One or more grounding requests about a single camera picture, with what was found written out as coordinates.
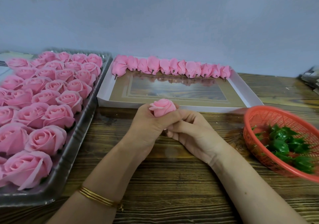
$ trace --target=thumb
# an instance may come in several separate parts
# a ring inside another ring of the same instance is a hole
[[[167,128],[169,125],[181,121],[183,116],[180,113],[180,110],[175,110],[165,114],[162,117],[157,117],[156,121],[160,124],[162,128]]]
[[[186,133],[194,138],[198,138],[199,133],[201,132],[197,125],[185,121],[179,121],[177,123],[174,123],[173,125],[170,125],[167,129],[169,131],[176,133]]]

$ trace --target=basket rim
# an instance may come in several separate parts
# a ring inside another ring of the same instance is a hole
[[[249,119],[250,116],[252,115],[252,113],[259,111],[259,110],[267,110],[267,111],[271,111],[271,112],[276,112],[276,113],[280,113],[284,116],[287,116],[289,118],[292,118],[294,121],[299,122],[301,125],[303,125],[304,127],[306,127],[307,129],[311,130],[311,132],[313,134],[315,134],[318,138],[319,138],[319,130],[317,130],[313,125],[311,125],[310,123],[306,122],[305,120],[301,119],[300,117],[294,115],[293,113],[290,113],[288,111],[282,110],[280,108],[277,107],[272,107],[272,106],[253,106],[251,108],[249,108],[245,115],[244,115],[244,125],[246,130],[248,131],[248,134],[250,135],[250,137],[254,140],[254,142],[261,148],[261,150],[269,157],[271,158],[271,160],[273,160],[275,163],[277,163],[278,165],[280,165],[281,167],[283,167],[285,170],[299,176],[302,178],[305,178],[307,180],[311,180],[314,182],[319,183],[319,176],[314,176],[311,174],[307,174],[304,173],[300,170],[297,170],[296,168],[294,168],[293,166],[283,162],[281,159],[279,159],[278,157],[276,157],[273,153],[271,153],[259,140],[258,138],[255,136],[253,130],[251,129],[251,126],[249,124]]]

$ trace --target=wooden surface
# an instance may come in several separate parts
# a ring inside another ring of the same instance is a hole
[[[288,110],[319,128],[319,97],[294,78],[240,74],[265,105]],[[135,109],[98,108],[61,198],[46,206],[0,209],[0,223],[45,223],[124,136]],[[280,176],[247,150],[243,116],[203,113],[214,129],[310,223],[319,223],[319,184]],[[241,223],[216,175],[178,142],[159,137],[133,175],[125,211],[114,223]]]

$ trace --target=red plastic basket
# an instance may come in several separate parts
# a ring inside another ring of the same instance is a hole
[[[263,165],[287,177],[302,177],[319,183],[319,131],[313,125],[290,112],[270,106],[251,107],[244,115],[244,123],[246,145]],[[311,145],[310,152],[305,155],[314,159],[315,174],[306,174],[283,162],[257,139],[254,133],[266,131],[269,125],[273,126],[275,123],[279,127],[287,126],[300,133],[296,137],[304,137],[306,143]]]

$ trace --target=gold bangle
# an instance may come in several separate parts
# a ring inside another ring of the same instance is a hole
[[[106,199],[102,196],[99,196],[99,195],[95,194],[94,192],[86,189],[84,186],[81,186],[78,189],[78,192],[80,192],[85,197],[90,198],[91,200],[96,200],[96,201],[98,201],[106,206],[114,207],[117,210],[121,210],[122,212],[124,211],[123,204],[121,201],[115,202],[115,201],[108,200],[108,199]]]

